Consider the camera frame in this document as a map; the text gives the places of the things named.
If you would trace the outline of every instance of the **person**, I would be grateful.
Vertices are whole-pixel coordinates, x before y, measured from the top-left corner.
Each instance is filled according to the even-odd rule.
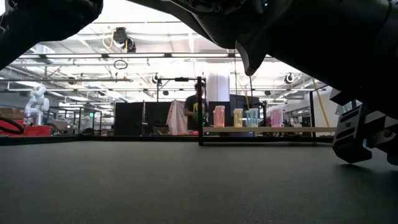
[[[195,85],[196,94],[189,96],[185,100],[184,106],[184,115],[188,117],[187,129],[192,131],[199,130],[199,123],[198,123],[198,100],[199,100],[199,84]],[[202,99],[202,111],[203,114],[206,115],[206,119],[208,117],[208,107],[205,99]]]

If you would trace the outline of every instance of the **plastic container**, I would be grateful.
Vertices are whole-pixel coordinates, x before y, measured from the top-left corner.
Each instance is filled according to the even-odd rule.
[[[259,110],[258,108],[251,108],[249,111],[251,117],[251,127],[257,128],[259,126]]]
[[[234,127],[235,128],[243,127],[243,109],[236,108],[234,110]]]
[[[214,127],[223,128],[224,127],[224,117],[225,117],[225,106],[216,106],[214,112]]]
[[[282,112],[280,109],[275,109],[271,112],[271,126],[273,128],[282,127]]]
[[[251,115],[250,111],[245,111],[246,113],[246,127],[251,127]]]

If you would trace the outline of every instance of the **humanoid robot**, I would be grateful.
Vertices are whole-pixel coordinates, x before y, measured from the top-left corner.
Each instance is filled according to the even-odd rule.
[[[44,97],[44,93],[46,92],[46,88],[43,86],[34,87],[32,91],[30,91],[29,102],[25,106],[25,123],[31,123],[31,118],[35,118],[35,125],[40,126],[43,125],[43,113],[48,111],[50,108],[49,99]]]

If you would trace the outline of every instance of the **white column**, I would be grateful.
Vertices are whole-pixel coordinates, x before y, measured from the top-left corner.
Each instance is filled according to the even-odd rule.
[[[229,72],[209,72],[206,94],[208,101],[229,102]]]

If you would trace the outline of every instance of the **table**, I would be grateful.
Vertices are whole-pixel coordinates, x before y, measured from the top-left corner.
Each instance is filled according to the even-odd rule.
[[[223,128],[214,128],[214,127],[203,127],[204,132],[209,133],[242,133],[242,132],[268,132],[268,133],[287,133],[287,132],[295,132],[295,133],[334,133],[336,131],[335,127],[282,127],[282,128],[272,128],[272,127],[258,127],[258,128],[235,128],[235,127],[223,127]]]
[[[383,152],[351,166],[309,146],[3,146],[0,223],[398,223]]]

